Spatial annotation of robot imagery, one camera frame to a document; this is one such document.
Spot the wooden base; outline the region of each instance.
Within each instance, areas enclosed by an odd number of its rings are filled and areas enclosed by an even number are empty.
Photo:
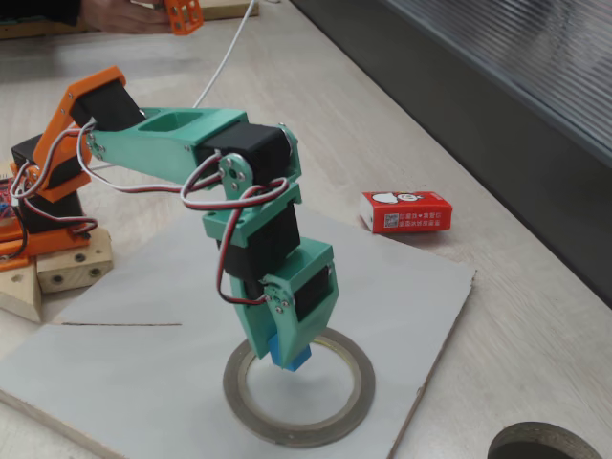
[[[88,287],[113,268],[111,238],[106,229],[92,232],[90,245],[39,255],[36,271],[45,294]]]
[[[200,0],[205,21],[242,17],[249,3],[248,0]],[[259,14],[259,5],[255,5],[251,15],[256,16],[257,14]],[[91,31],[93,31],[93,29],[89,28],[82,21],[79,21],[78,25],[75,27],[45,20],[18,22],[0,25],[0,40]]]
[[[40,287],[36,280],[36,266],[0,273],[0,307],[32,322],[42,321]]]

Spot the light wood table surface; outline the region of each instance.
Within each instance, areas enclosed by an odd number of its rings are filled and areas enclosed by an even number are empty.
[[[0,43],[0,160],[42,131],[68,84],[113,64],[140,106],[190,106],[236,27],[209,23],[187,38],[88,33]],[[612,457],[612,312],[291,4],[262,4],[206,105],[285,122],[300,139],[305,204],[340,221],[359,223],[365,190],[434,190],[453,204],[452,230],[400,238],[478,273],[399,457],[484,459],[503,427],[524,421],[564,426]],[[122,183],[154,180],[104,172]],[[81,197],[118,258],[186,211],[174,196],[98,184]],[[54,296],[48,317],[74,295]],[[383,305],[381,297],[373,307],[383,314]],[[37,328],[0,311],[0,357]],[[0,458],[32,457],[94,456],[0,405]]]

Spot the metal tape ring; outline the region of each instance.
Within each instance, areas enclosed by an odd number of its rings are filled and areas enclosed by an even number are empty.
[[[343,409],[323,421],[308,425],[277,421],[254,402],[247,387],[247,373],[255,354],[248,341],[240,344],[229,357],[223,375],[226,399],[236,417],[259,438],[286,447],[320,447],[351,433],[367,415],[374,400],[376,385],[370,359],[355,342],[331,328],[325,329],[314,343],[338,354],[348,364],[355,384]]]

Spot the red box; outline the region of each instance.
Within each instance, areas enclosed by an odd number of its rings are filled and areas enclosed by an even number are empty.
[[[452,206],[430,191],[381,191],[363,193],[360,211],[372,232],[423,232],[448,230]]]

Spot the circuit board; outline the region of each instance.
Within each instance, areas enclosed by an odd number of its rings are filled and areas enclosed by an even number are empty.
[[[11,179],[0,180],[0,224],[14,216],[11,207],[10,189]]]

